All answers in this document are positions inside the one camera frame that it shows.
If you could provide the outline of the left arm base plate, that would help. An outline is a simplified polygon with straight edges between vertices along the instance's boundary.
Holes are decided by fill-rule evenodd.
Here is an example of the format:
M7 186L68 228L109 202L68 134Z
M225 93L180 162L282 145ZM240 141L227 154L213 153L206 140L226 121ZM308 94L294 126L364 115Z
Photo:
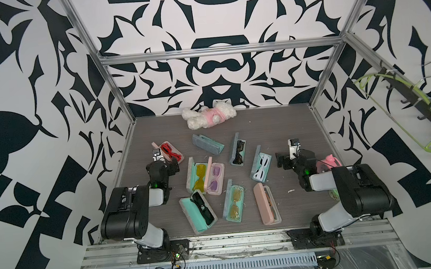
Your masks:
M138 264L150 264L169 262L178 259L178 255L187 257L189 254L190 240L170 240L159 249L138 245Z

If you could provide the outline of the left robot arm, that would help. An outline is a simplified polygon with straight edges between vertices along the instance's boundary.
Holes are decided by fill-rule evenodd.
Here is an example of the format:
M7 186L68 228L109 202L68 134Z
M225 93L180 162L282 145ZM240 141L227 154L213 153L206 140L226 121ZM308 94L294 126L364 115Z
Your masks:
M167 232L149 222L149 209L169 200L171 176L180 171L177 160L158 160L146 166L149 182L134 187L116 187L106 207L100 234L104 240L129 240L145 249L162 249Z

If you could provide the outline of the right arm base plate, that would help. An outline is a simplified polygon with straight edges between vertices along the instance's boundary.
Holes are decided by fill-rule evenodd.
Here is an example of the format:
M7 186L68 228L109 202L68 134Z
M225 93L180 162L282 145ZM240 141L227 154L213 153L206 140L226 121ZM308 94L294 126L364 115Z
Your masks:
M293 229L286 232L295 250L320 249L345 245L340 232L315 234L311 229Z

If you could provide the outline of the grey case white glasses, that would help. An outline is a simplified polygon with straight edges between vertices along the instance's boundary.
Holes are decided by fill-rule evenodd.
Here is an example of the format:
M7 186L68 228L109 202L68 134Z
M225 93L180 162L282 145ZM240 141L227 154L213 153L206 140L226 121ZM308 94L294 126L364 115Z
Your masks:
M250 172L250 178L255 182L266 182L272 159L273 157L270 154L263 153L261 151L261 146L258 145Z

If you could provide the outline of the pink case thin glasses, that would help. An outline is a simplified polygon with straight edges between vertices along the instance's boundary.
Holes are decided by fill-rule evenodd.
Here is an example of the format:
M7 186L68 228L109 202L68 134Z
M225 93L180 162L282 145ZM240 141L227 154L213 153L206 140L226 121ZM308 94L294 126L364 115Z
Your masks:
M264 225L277 225L282 222L277 204L269 186L257 183L254 186L254 196Z

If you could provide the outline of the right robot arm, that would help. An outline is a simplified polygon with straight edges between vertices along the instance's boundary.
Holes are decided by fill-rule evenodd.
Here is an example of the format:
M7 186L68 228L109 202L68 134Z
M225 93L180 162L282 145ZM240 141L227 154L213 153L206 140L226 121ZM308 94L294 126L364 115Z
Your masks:
M333 166L322 172L314 152L309 150L292 155L277 153L275 157L278 167L297 174L305 191L339 193L336 205L312 219L310 231L315 238L335 234L363 218L382 215L395 205L388 187L367 164Z

